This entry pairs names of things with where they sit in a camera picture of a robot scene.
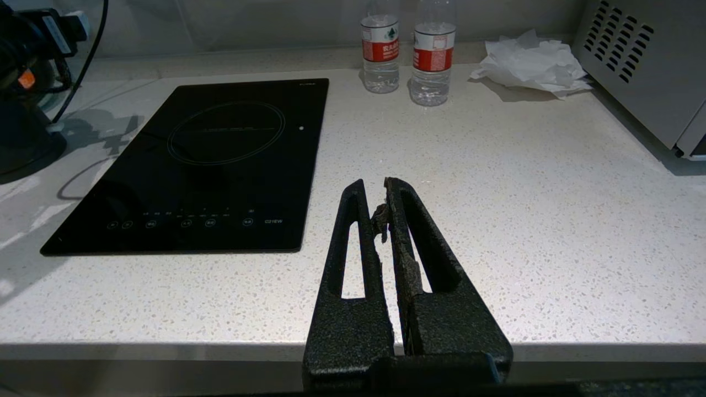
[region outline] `black glass cooktop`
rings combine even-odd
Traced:
[[[42,254],[298,251],[327,91],[178,87]]]

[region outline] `white wall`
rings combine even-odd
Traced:
[[[357,45],[366,0],[111,0],[99,56],[283,47]],[[402,39],[414,22],[415,0],[402,1]],[[83,9],[94,26],[100,0],[6,0],[17,9]],[[457,0],[460,40],[573,34],[585,0]]]

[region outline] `water bottle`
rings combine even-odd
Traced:
[[[455,0],[419,0],[410,88],[415,103],[437,106],[448,99],[455,36]]]
[[[365,88],[384,94],[400,85],[399,0],[370,0],[360,22]]]

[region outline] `countertop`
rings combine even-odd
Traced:
[[[362,178],[372,211],[394,176],[516,360],[703,360],[706,177],[675,174],[594,93],[556,100],[469,72],[454,66],[435,108],[405,84],[368,93],[353,69],[85,83],[65,156],[0,186],[0,359],[300,360],[342,190]],[[39,254],[175,87],[291,78],[330,79],[300,252]],[[377,247],[399,344],[390,247]]]

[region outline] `crumpled tissue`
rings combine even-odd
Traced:
[[[539,41],[534,29],[510,39],[486,42],[488,56],[471,73],[474,80],[489,77],[508,87],[536,88],[558,98],[590,90],[586,72],[571,54],[571,47],[558,40]]]

